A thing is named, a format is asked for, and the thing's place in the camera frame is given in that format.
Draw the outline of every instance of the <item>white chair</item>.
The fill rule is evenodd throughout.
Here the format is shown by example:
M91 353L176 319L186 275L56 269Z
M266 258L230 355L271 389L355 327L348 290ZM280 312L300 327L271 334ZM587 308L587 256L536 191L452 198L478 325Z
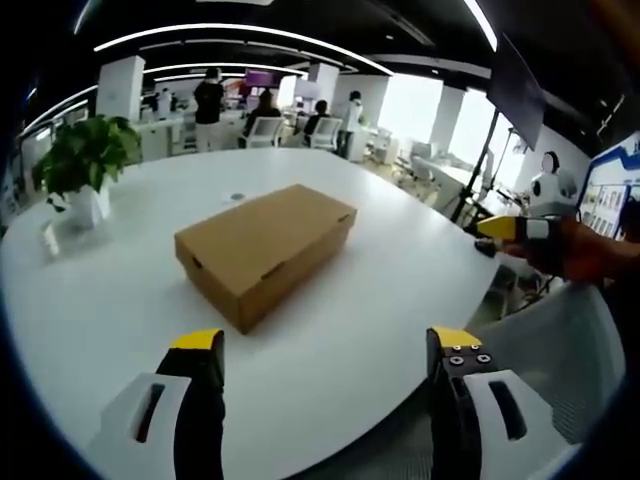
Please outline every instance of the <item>white chair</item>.
M338 130L342 119L323 117L318 120L315 130L309 135L309 147L322 150L338 149Z
M569 443L584 441L624 376L618 331L593 286L565 284L471 333L500 368L513 370L551 405L553 424Z
M240 138L246 142L246 148L278 147L283 125L282 117L258 117L249 135Z
M196 145L196 115L193 112L184 114L182 124L182 151L192 152L197 150Z

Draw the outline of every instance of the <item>white pillar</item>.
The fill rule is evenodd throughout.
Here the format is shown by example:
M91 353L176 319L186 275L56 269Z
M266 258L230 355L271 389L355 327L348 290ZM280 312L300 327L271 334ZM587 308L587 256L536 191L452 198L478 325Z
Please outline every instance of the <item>white pillar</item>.
M135 56L103 65L98 81L96 114L140 120L144 59Z
M316 82L320 88L320 98L318 100L326 100L329 108L331 108L339 74L340 69L338 67L325 63L318 63L309 67L309 80Z
M448 87L447 85L442 87L436 120L433 123L433 130L431 130L431 138L429 139L429 143L435 143L439 151L449 151L453 131L458 122L460 108L462 108L464 94L465 91L458 88Z

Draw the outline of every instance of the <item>person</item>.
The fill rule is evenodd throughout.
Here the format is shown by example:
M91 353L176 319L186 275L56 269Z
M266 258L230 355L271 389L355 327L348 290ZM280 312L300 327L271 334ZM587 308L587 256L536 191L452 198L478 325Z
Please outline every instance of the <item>person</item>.
M163 88L160 97L158 98L158 119L164 120L169 118L171 113L171 93L168 88Z
M253 125L256 123L258 117L280 117L282 114L280 110L273 106L273 95L269 90L265 90L260 94L260 103L258 108L254 109L247 117L247 122L242 130L244 137L249 136ZM244 138L238 139L238 147L247 148L247 141Z
M349 94L349 104L342 115L340 125L340 135L338 137L338 155L347 158L349 155L349 144L353 132L359 128L359 120L362 115L362 95L358 90Z
M157 115L158 114L158 99L160 98L160 94L158 92L153 94L153 97L149 99L149 106L151 107L151 111Z
M220 70L207 70L204 80L196 87L193 96L198 104L196 110L196 143L199 152L208 152L222 147L220 131L220 106L224 100L224 87L220 84Z
M320 100L318 103L316 103L316 114L311 116L309 118L309 120L307 121L307 124L304 126L304 143L305 145L309 145L311 143L311 135L313 135L314 130L316 129L316 126L318 125L318 121L321 118L326 118L329 117L330 115L327 114L327 109L329 108L329 104L326 102L326 100Z

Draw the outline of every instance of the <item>black ceiling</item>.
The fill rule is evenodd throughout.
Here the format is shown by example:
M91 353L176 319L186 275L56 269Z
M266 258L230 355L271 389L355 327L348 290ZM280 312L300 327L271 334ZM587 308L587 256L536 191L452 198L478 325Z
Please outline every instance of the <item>black ceiling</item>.
M496 33L507 33L520 49L541 86L583 112L594 128L621 92L630 88L630 70L624 68L619 52L586 1L480 0L479 3ZM362 73L381 74L327 48L286 37L234 30L162 33L93 52L95 46L120 36L176 24L220 22L270 27L364 56L410 54L484 67L491 66L493 53L463 0L274 0L266 7L194 0L92 0L80 31L73 35L82 6L82 2L75 2L67 9L64 31L52 38L57 48L39 52L39 89L28 106L28 118L95 83L102 64L132 54L145 58L147 68L218 61L287 66L306 60L300 51L229 43L185 43L194 39L274 44L331 58L346 65L343 70L350 67ZM183 43L140 50L167 42ZM397 72L420 73L415 65L385 66Z

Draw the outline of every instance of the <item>white wall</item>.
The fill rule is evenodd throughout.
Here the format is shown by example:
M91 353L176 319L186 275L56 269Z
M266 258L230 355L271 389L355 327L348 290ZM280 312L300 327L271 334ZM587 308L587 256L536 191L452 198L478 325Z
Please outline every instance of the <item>white wall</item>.
M580 191L591 159L569 140L545 125L540 130L540 137L538 137L535 151L527 151L524 157L524 162L515 184L515 191L521 192L531 187L531 179L540 173L542 156L549 150L556 152L560 161L560 168L571 172L578 186L578 191Z
M377 125L382 103L387 92L389 77L380 75L340 75L333 94L332 113L339 113L349 102L349 93L358 90L362 94L362 114L370 125Z
M96 113L120 116L132 121L140 119L140 95L144 60L129 57L103 65L98 81Z
M429 143L436 144L438 150L449 151L465 93L458 88L442 87L438 111L429 138Z
M332 65L318 63L309 67L309 80L316 82L320 89L318 100L325 100L331 108L333 103L333 95L336 90L336 82L340 69Z

